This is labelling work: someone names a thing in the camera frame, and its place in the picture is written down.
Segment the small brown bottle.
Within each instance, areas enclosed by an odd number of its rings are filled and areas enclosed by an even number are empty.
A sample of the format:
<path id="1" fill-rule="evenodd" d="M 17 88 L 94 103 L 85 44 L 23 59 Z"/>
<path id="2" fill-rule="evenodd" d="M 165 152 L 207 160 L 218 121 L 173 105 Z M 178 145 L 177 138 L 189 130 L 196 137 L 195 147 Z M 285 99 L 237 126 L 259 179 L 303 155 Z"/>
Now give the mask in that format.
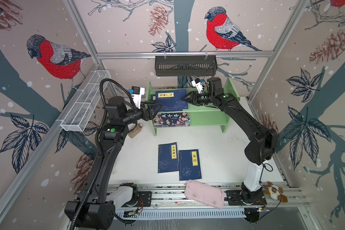
<path id="1" fill-rule="evenodd" d="M 142 124 L 137 124 L 132 131 L 128 133 L 128 136 L 133 139 L 135 138 L 143 129 Z"/>

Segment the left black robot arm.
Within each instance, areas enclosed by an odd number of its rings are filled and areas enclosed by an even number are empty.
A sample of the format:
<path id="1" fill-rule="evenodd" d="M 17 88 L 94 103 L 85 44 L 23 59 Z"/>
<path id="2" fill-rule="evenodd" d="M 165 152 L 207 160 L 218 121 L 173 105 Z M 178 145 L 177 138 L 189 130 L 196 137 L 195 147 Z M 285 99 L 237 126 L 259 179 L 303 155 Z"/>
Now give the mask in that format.
<path id="1" fill-rule="evenodd" d="M 104 84 L 111 82 L 119 85 L 113 79 L 103 79 L 99 84 L 99 92 L 104 114 L 101 124 L 95 134 L 97 154 L 83 190 L 74 201 L 69 201 L 64 213 L 70 219 L 69 228 L 88 228 L 107 230 L 114 219 L 125 225 L 133 221 L 123 220 L 116 214 L 123 205 L 133 206 L 143 201 L 139 198 L 137 185 L 123 183 L 111 193 L 107 201 L 108 182 L 121 151 L 125 139 L 130 132 L 129 125 L 137 124 L 139 120 L 149 121 L 156 117 L 162 105 L 154 102 L 142 102 L 137 107 L 129 91 L 125 91 L 129 101 L 121 96 L 115 96 L 108 101 L 104 96 Z"/>

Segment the green wooden two-tier shelf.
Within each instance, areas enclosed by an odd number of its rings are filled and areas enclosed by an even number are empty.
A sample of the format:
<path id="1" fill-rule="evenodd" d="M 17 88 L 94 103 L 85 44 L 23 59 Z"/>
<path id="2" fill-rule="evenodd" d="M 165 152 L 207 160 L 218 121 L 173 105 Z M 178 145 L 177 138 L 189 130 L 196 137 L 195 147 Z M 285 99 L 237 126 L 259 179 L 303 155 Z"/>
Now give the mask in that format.
<path id="1" fill-rule="evenodd" d="M 240 101 L 239 93 L 235 88 L 235 85 L 232 79 L 227 79 L 225 86 L 223 86 L 224 92 L 231 93 L 233 96 Z M 157 91 L 171 91 L 171 89 L 153 89 L 151 86 L 151 82 L 148 81 L 146 86 L 146 100 L 151 101 L 152 95 L 155 95 Z M 219 109 L 209 108 L 205 106 L 195 106 L 189 104 L 188 110 L 183 110 L 182 112 L 189 113 L 191 119 L 192 127 L 199 127 L 199 126 L 219 126 L 221 128 L 222 133 L 226 133 L 229 123 L 231 122 L 231 118 L 220 111 Z M 157 128 L 154 126 L 154 122 L 150 121 L 150 126 L 152 128 L 153 136 L 157 136 Z"/>

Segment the blue book yellow label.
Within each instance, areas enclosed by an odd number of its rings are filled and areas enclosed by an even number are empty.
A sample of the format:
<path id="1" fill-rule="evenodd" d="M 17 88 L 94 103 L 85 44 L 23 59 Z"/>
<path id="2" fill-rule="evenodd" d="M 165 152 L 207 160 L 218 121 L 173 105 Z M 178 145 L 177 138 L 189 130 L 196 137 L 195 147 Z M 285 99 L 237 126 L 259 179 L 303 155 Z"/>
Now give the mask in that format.
<path id="1" fill-rule="evenodd" d="M 154 104 L 154 103 L 156 103 L 156 95 L 151 95 L 150 96 L 150 101 Z"/>
<path id="2" fill-rule="evenodd" d="M 202 173 L 198 149 L 179 150 L 179 180 L 201 180 Z"/>
<path id="3" fill-rule="evenodd" d="M 179 171 L 177 143 L 160 144 L 158 147 L 158 173 Z"/>

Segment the white mesh wall tray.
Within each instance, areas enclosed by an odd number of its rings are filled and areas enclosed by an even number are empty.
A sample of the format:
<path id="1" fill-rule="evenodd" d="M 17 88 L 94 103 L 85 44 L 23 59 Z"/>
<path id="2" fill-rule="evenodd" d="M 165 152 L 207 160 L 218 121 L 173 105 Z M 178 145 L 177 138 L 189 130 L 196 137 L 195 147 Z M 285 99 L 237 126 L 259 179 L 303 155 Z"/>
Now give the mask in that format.
<path id="1" fill-rule="evenodd" d="M 110 77 L 109 71 L 93 72 L 92 77 L 85 88 L 80 91 L 77 100 L 60 124 L 65 131 L 83 132 L 85 130 L 101 98 L 100 83 L 103 79 Z"/>

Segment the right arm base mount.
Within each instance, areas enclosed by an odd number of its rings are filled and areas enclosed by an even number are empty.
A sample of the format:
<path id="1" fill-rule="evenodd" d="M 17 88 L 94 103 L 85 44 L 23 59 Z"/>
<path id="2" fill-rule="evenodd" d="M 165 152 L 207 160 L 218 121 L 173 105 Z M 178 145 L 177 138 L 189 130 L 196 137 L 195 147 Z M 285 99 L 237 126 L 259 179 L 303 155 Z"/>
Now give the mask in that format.
<path id="1" fill-rule="evenodd" d="M 267 201 L 261 190 L 249 192 L 247 190 L 227 190 L 225 201 L 229 206 L 266 206 Z"/>

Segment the colourful illustrated history book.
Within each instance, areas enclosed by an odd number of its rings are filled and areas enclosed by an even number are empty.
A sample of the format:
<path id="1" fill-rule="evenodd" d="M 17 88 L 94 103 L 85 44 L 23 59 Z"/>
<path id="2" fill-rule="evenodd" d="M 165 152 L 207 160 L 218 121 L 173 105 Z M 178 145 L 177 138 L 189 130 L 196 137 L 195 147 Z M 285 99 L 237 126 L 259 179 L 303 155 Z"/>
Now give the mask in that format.
<path id="1" fill-rule="evenodd" d="M 159 113 L 152 121 L 155 127 L 188 127 L 191 125 L 189 113 Z"/>

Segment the pink plastic case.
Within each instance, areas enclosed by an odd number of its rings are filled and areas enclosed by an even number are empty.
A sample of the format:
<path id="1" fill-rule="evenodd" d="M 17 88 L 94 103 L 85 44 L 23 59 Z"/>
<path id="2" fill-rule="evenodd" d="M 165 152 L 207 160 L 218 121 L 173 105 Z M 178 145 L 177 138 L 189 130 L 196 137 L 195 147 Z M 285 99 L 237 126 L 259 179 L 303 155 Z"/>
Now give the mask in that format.
<path id="1" fill-rule="evenodd" d="M 224 191 L 195 180 L 187 181 L 185 197 L 216 209 L 224 208 Z"/>

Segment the plush toy brown white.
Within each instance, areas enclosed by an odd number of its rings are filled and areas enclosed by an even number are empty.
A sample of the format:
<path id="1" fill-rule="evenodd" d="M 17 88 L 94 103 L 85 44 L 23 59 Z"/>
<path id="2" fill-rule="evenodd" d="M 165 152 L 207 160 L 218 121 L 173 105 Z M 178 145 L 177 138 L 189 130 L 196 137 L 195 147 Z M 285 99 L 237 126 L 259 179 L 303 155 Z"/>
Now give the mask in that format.
<path id="1" fill-rule="evenodd" d="M 283 188 L 274 185 L 272 182 L 267 182 L 264 193 L 270 196 L 273 200 L 278 200 L 282 203 L 288 202 L 288 198 L 284 195 Z"/>

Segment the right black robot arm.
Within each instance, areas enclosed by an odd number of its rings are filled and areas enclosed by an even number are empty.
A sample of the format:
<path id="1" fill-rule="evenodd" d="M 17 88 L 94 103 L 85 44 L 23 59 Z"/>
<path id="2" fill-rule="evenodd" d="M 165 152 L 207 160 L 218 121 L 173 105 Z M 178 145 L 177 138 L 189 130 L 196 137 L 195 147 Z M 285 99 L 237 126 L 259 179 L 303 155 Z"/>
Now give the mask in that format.
<path id="1" fill-rule="evenodd" d="M 209 106 L 219 109 L 243 130 L 249 144 L 244 153 L 249 161 L 246 177 L 241 184 L 241 200 L 246 205 L 251 205 L 261 198 L 263 194 L 263 171 L 272 158 L 278 141 L 278 133 L 273 128 L 266 128 L 250 115 L 240 104 L 239 99 L 232 93 L 225 92 L 220 78 L 211 77 L 207 81 L 204 91 L 201 79 L 192 81 L 195 91 L 182 98 L 184 102 L 195 106 Z"/>

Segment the blue book plain cover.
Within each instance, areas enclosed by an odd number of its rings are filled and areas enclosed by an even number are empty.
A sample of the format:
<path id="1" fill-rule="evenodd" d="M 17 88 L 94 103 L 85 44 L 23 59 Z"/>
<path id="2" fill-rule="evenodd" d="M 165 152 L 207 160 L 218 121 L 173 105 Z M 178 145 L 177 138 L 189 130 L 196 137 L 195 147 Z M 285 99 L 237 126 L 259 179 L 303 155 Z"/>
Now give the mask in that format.
<path id="1" fill-rule="evenodd" d="M 183 102 L 181 98 L 187 95 L 186 89 L 172 91 L 157 91 L 156 103 L 162 104 L 160 112 L 178 112 L 189 108 L 188 103 Z"/>

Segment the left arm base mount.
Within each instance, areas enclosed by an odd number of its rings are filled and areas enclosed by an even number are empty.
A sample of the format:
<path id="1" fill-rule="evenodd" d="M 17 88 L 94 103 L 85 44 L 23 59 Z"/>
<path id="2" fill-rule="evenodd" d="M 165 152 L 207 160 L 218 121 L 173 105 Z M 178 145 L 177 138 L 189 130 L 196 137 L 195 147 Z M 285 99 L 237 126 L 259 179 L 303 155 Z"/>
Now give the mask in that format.
<path id="1" fill-rule="evenodd" d="M 130 204 L 125 203 L 122 207 L 123 208 L 141 208 L 141 207 L 150 207 L 152 200 L 152 192 L 151 191 L 141 191 L 138 192 L 137 200 Z"/>

